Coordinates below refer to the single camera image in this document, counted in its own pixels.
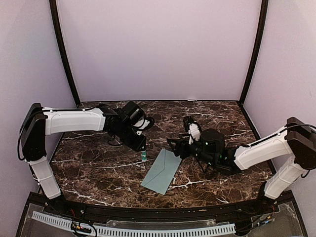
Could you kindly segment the small glue stick bottle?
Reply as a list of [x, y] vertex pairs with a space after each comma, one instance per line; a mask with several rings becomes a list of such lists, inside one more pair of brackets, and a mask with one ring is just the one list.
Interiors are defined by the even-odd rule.
[[147, 151], [141, 150], [141, 161], [146, 162], [147, 161]]

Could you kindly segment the light blue envelope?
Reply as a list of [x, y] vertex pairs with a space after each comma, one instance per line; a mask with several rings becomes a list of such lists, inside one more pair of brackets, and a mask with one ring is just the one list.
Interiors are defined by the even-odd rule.
[[182, 159], [173, 152], [162, 149], [143, 179], [141, 186], [165, 195]]

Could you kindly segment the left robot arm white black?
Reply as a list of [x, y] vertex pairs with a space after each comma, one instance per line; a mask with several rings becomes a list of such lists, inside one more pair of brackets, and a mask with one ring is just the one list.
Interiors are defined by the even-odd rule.
[[107, 104], [81, 109], [54, 109], [34, 103], [20, 128], [17, 155], [19, 160], [28, 163], [45, 196], [51, 199], [50, 207], [57, 214], [66, 215], [70, 205], [60, 197], [62, 191], [47, 159], [46, 136], [74, 131], [103, 131], [119, 138], [130, 149], [143, 152], [146, 150], [143, 131], [153, 124], [152, 118], [147, 117], [134, 102], [116, 109]]

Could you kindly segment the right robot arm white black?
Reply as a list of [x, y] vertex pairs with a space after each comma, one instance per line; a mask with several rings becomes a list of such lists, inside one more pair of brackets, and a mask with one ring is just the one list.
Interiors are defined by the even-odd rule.
[[177, 139], [167, 139], [175, 156], [194, 157], [198, 163], [204, 162], [224, 175], [235, 175], [259, 163], [288, 156], [253, 201], [252, 210], [256, 214], [263, 214], [270, 208], [271, 200], [316, 167], [316, 128], [295, 117], [289, 118], [275, 133], [234, 148], [225, 146], [224, 134], [211, 128], [202, 130], [191, 116], [184, 117], [183, 123], [186, 132]]

